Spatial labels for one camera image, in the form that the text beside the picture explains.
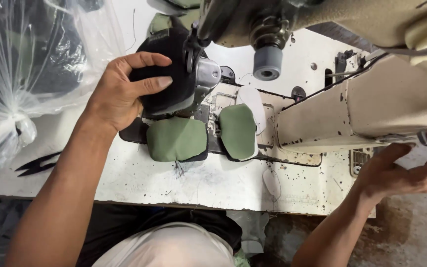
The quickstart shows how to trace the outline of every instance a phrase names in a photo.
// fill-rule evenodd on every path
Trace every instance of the white table surface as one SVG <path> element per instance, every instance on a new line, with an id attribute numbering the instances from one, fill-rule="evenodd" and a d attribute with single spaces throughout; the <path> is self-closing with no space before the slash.
<path id="1" fill-rule="evenodd" d="M 145 39 L 157 10 L 141 0 L 116 0 L 113 5 L 127 53 L 134 53 Z M 335 69 L 334 58 L 338 52 L 349 49 L 360 52 L 307 29 L 294 32 L 294 38 L 296 42 L 288 41 L 283 50 L 281 77 L 271 82 L 252 77 L 254 51 L 250 46 L 225 48 L 212 44 L 206 52 L 221 66 L 230 66 L 237 83 L 288 96 L 295 86 L 304 88 L 308 95 L 323 88 L 324 71 Z M 317 70 L 311 69 L 311 63 L 317 64 Z M 33 119 L 38 136 L 22 149 L 10 167 L 0 171 L 0 196 L 31 198 L 37 194 L 50 171 L 17 177 L 14 170 L 62 150 L 83 108 Z M 149 157 L 146 145 L 125 142 L 116 136 L 95 200 L 328 215 L 342 202 L 354 182 L 349 173 L 349 151 L 328 153 L 320 167 L 270 163 L 281 187 L 281 196 L 275 199 L 262 179 L 268 166 L 268 162 L 260 160 L 231 162 L 216 154 L 209 154 L 205 161 L 178 163 L 177 166 L 174 162 L 155 162 Z"/>

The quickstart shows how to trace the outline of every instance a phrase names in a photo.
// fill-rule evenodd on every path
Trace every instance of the shoe insole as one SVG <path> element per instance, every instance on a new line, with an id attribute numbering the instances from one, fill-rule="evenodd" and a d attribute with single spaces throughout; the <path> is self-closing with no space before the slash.
<path id="1" fill-rule="evenodd" d="M 153 123 L 146 132 L 149 155 L 154 161 L 185 161 L 207 150 L 205 124 L 172 117 Z"/>
<path id="2" fill-rule="evenodd" d="M 265 109 L 259 91 L 250 86 L 242 86 L 238 89 L 235 104 L 246 104 L 253 113 L 256 124 L 256 135 L 259 135 L 266 128 Z"/>
<path id="3" fill-rule="evenodd" d="M 246 104 L 227 106 L 219 115 L 221 138 L 228 154 L 245 160 L 255 153 L 256 124 Z"/>

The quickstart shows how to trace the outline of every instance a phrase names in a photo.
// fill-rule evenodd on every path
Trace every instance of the cable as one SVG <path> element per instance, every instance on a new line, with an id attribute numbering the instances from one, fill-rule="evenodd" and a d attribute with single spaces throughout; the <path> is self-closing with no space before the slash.
<path id="1" fill-rule="evenodd" d="M 305 101 L 305 100 L 308 100 L 309 98 L 313 97 L 313 96 L 314 96 L 314 95 L 316 95 L 316 94 L 322 93 L 323 91 L 327 91 L 327 90 L 329 90 L 330 88 L 332 88 L 332 87 L 334 87 L 334 86 L 336 86 L 336 85 L 338 85 L 338 84 L 341 84 L 341 83 L 342 83 L 342 82 L 344 82 L 345 80 L 348 80 L 348 79 L 350 79 L 350 78 L 352 78 L 352 77 L 354 77 L 354 76 L 359 75 L 360 73 L 362 73 L 362 72 L 364 72 L 364 71 L 366 71 L 366 70 L 370 69 L 370 68 L 371 68 L 371 66 L 373 66 L 377 61 L 379 61 L 380 59 L 382 59 L 382 58 L 384 58 L 384 57 L 386 57 L 386 56 L 388 56 L 388 53 L 385 53 L 385 54 L 383 54 L 383 55 L 380 55 L 380 56 L 376 57 L 374 60 L 372 60 L 372 61 L 370 62 L 370 64 L 368 64 L 368 66 L 364 67 L 363 69 L 360 69 L 360 70 L 356 71 L 355 73 L 353 73 L 352 75 L 349 75 L 349 76 L 345 77 L 344 79 L 342 79 L 342 80 L 340 80 L 340 81 L 337 81 L 337 82 L 335 82 L 335 83 L 333 83 L 333 84 L 331 84 L 331 85 L 328 85 L 328 86 L 326 86 L 326 87 L 322 88 L 321 90 L 319 90 L 319 91 L 317 91 L 317 92 L 315 92 L 315 93 L 311 94 L 310 96 L 308 96 L 308 97 L 306 97 L 306 98 L 304 98 L 304 99 L 302 99 L 302 100 L 300 100 L 300 101 L 298 101 L 298 102 L 296 102 L 296 103 L 294 103 L 294 104 L 291 104 L 291 105 L 289 105 L 289 106 L 287 106 L 287 107 L 283 107 L 283 108 L 281 109 L 281 111 L 283 111 L 283 110 L 287 110 L 288 108 L 290 108 L 290 107 L 292 107 L 292 106 L 294 106 L 294 105 L 296 105 L 296 104 L 299 104 L 299 103 L 301 103 L 301 102 L 303 102 L 303 101 Z"/>

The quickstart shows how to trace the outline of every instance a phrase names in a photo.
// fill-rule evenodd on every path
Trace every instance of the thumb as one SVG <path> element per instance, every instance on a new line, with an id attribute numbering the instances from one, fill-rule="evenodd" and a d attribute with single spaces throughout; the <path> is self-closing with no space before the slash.
<path id="1" fill-rule="evenodd" d="M 172 83 L 170 76 L 152 77 L 137 82 L 131 82 L 137 96 L 156 94 L 166 89 Z"/>
<path id="2" fill-rule="evenodd" d="M 414 143 L 392 143 L 373 157 L 379 159 L 386 167 L 389 167 L 396 160 L 408 154 L 414 145 Z"/>

